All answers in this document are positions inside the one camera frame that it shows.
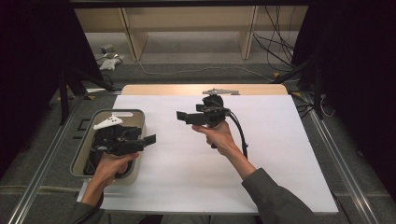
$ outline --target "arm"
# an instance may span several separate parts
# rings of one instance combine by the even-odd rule
[[[138,153],[128,154],[124,157],[104,153],[81,202],[75,204],[66,223],[99,223],[104,213],[104,210],[99,207],[102,204],[105,187],[113,183],[116,173],[123,174],[126,171],[128,161],[138,156]]]
[[[233,141],[226,121],[210,129],[192,125],[199,133],[206,135],[206,142],[215,144],[243,179],[253,202],[257,205],[264,223],[318,223],[312,211],[294,194],[280,187],[262,168],[256,169],[242,154]]]

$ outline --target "wrist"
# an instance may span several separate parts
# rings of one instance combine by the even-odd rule
[[[96,206],[105,190],[106,182],[101,178],[94,176],[88,183],[88,186],[82,196],[81,202],[90,206]]]

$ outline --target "black handheld device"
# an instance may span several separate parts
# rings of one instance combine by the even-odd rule
[[[185,112],[177,111],[177,119],[184,120],[186,124],[207,125],[209,128],[218,126],[226,117],[230,117],[236,124],[242,138],[242,150],[245,157],[248,157],[248,144],[245,142],[245,137],[242,132],[241,125],[235,114],[229,109],[224,107],[224,102],[221,96],[217,94],[210,94],[203,100],[203,105],[196,105],[196,111],[201,113],[187,114]]]

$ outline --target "white object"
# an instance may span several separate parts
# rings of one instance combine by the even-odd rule
[[[156,214],[258,213],[228,160],[206,143],[203,134],[177,120],[177,111],[195,113],[195,104],[202,98],[117,97],[114,108],[132,106],[144,111],[147,135],[156,133],[157,143],[145,149],[139,176],[132,185],[105,189],[102,208]],[[290,96],[224,95],[222,99],[242,126],[253,165],[262,167],[313,212],[338,212]],[[226,120],[235,143],[241,146],[237,128],[229,118]]]
[[[105,127],[110,127],[110,126],[113,126],[113,125],[116,125],[116,124],[121,124],[121,123],[122,123],[122,119],[119,119],[119,118],[117,118],[115,116],[111,116],[110,118],[105,119],[104,121],[102,121],[102,122],[100,122],[100,123],[98,123],[96,125],[93,125],[93,129],[94,130],[98,130],[98,129],[102,129],[102,128],[105,128]]]

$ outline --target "floor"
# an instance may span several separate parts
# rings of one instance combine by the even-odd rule
[[[293,45],[297,34],[298,32],[286,32],[282,35],[285,39],[289,39],[290,44]],[[271,38],[272,32],[262,32],[258,35]],[[153,33],[148,38],[139,63],[132,60],[123,34],[87,34],[87,38],[97,59],[103,56],[100,47],[106,44],[112,44],[116,53],[123,57],[122,64],[115,65],[115,71],[103,71],[104,74],[111,77],[115,85],[131,82],[128,76],[122,74],[122,65],[131,65],[136,73],[140,73],[142,76],[155,72],[157,75],[163,76],[163,79],[169,77],[166,75],[170,73],[180,71],[200,76],[205,74],[206,70],[215,70],[216,73],[228,73],[233,76],[233,73],[245,73],[248,70],[247,73],[262,79],[260,83],[268,83],[268,79],[274,79],[275,71],[251,71],[261,64],[272,64],[278,68],[280,73],[283,73],[283,70],[290,70],[276,57],[268,56],[256,41],[253,41],[249,59],[242,60],[237,33],[233,32]],[[267,46],[269,42],[263,40],[262,43]],[[282,60],[288,59],[276,44],[272,44],[271,50]],[[235,68],[224,70],[230,64]],[[87,88],[97,88],[89,82],[86,82],[85,85]],[[285,85],[289,91],[297,90],[294,80],[288,81]],[[37,169],[42,168],[41,162],[49,157],[51,148],[56,148],[57,153],[48,160],[49,169],[41,172],[44,178],[39,185],[37,194],[31,196],[33,200],[27,204],[27,213],[21,219],[23,223],[57,223],[60,219],[68,216],[82,182],[69,174],[70,162],[66,161],[73,160],[81,136],[84,134],[83,126],[86,123],[82,121],[89,119],[90,115],[98,109],[111,107],[117,97],[116,94],[105,93],[96,94],[93,98],[72,99],[72,94],[70,92],[69,94],[71,110],[74,112],[67,130],[63,130],[59,126],[61,106],[58,100],[59,94],[55,92],[53,99],[49,102],[51,109],[41,118],[41,125],[37,127],[36,135],[32,136],[30,140],[30,148],[20,153],[1,179],[0,223],[7,223],[11,215],[14,214],[14,209],[18,211],[24,205],[20,204],[20,201],[26,195],[26,190],[31,187],[30,184],[35,178]],[[309,101],[309,92],[305,92],[303,98]],[[296,98],[295,104],[299,106],[303,103]],[[331,103],[327,102],[327,104],[330,106],[326,106],[324,109],[328,114],[331,114]],[[316,122],[315,120],[315,113],[310,112],[302,118],[302,123],[329,188],[345,208],[343,211],[340,207],[340,212],[337,215],[319,215],[321,223],[394,223],[396,220],[395,202],[389,197],[367,161],[356,153],[357,146],[341,120],[337,118],[336,113],[332,117],[325,116],[323,121]],[[323,133],[319,131],[319,127],[323,127],[323,125],[332,137],[330,146],[323,140]],[[60,139],[63,143],[56,146],[52,139],[56,139],[60,132],[64,132],[64,137]],[[347,175],[343,174],[336,158],[332,155],[334,150],[340,153],[347,170],[352,174],[352,186],[356,184],[363,199],[372,209],[368,214],[369,218],[365,216],[364,207],[361,209],[357,204],[356,192],[350,188],[351,184],[348,183],[350,179],[345,180]],[[106,213],[101,223],[138,223],[145,216],[146,214],[109,212]]]

